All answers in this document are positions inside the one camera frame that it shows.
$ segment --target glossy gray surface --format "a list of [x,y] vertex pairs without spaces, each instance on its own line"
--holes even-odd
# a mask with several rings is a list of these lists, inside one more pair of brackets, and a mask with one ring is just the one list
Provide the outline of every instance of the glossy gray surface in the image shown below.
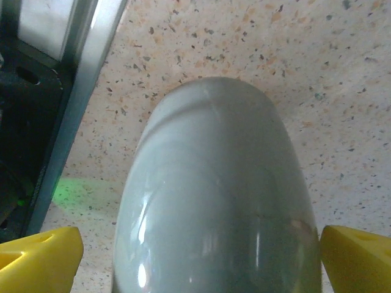
[[123,192],[112,291],[321,292],[320,275],[307,189],[270,100],[227,78],[168,94]]

